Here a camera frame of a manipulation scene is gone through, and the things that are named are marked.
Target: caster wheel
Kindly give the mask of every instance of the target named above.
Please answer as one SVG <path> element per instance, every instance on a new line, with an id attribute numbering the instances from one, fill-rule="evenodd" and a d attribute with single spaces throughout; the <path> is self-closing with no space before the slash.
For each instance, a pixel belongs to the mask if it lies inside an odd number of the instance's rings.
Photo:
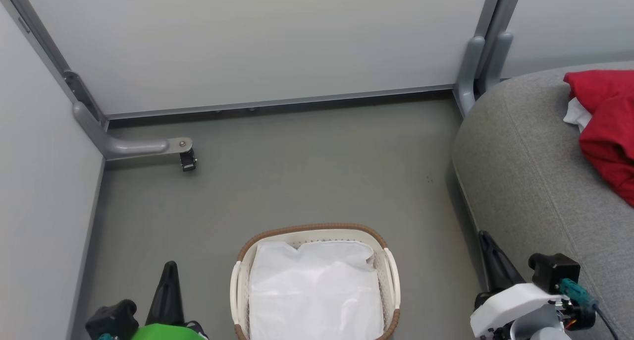
<path id="1" fill-rule="evenodd" d="M 196 162 L 198 159 L 194 157 L 194 149 L 190 149 L 187 152 L 181 153 L 181 166 L 184 172 L 196 169 Z"/>

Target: white wall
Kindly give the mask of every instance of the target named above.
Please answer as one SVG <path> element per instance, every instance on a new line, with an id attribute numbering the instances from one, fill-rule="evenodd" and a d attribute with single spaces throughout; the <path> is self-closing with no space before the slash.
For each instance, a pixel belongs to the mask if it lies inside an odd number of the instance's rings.
<path id="1" fill-rule="evenodd" d="M 519 0 L 502 77 L 634 60 L 634 0 Z"/>
<path id="2" fill-rule="evenodd" d="M 2 5 L 0 135 L 0 339 L 67 339 L 103 158 Z"/>
<path id="3" fill-rule="evenodd" d="M 484 0 L 29 0 L 105 114 L 453 84 Z"/>

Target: basket handle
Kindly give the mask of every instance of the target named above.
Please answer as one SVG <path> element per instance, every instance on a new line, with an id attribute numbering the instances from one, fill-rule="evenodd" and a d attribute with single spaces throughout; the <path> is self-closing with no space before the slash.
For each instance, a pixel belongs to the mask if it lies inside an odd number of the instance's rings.
<path id="1" fill-rule="evenodd" d="M 390 273 L 392 274 L 392 285 L 394 285 L 394 309 L 401 308 L 401 280 L 398 277 L 398 268 L 396 268 L 396 261 L 392 256 L 392 251 L 385 247 L 383 249 L 387 254 L 387 259 L 390 265 Z"/>
<path id="2" fill-rule="evenodd" d="M 240 273 L 240 261 L 236 262 L 231 272 L 231 286 L 229 287 L 229 300 L 231 301 L 231 317 L 233 324 L 238 324 L 238 273 Z"/>

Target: white laundry basket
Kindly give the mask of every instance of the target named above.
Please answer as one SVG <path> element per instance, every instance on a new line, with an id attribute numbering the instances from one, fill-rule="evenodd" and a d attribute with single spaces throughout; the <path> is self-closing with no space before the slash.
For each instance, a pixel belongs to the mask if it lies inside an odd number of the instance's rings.
<path id="1" fill-rule="evenodd" d="M 383 304 L 383 335 L 377 340 L 392 336 L 400 317 L 401 284 L 392 252 L 376 231 L 357 224 L 319 224 L 286 227 L 263 232 L 251 238 L 238 254 L 238 262 L 231 273 L 231 317 L 239 340 L 249 340 L 249 276 L 256 257 L 258 244 L 268 241 L 284 241 L 297 248 L 313 241 L 359 241 L 374 250 L 374 269 Z"/>

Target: white cloth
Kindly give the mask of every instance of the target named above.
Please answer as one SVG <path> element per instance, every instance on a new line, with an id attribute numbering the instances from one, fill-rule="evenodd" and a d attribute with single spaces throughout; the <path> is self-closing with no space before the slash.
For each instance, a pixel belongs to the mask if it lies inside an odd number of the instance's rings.
<path id="1" fill-rule="evenodd" d="M 258 245 L 251 268 L 251 340 L 374 340 L 383 308 L 374 250 L 357 241 L 294 249 Z"/>
<path id="2" fill-rule="evenodd" d="M 579 132 L 583 132 L 591 118 L 592 114 L 579 103 L 577 98 L 573 98 L 568 102 L 568 113 L 564 117 L 565 123 L 576 124 L 579 126 Z"/>

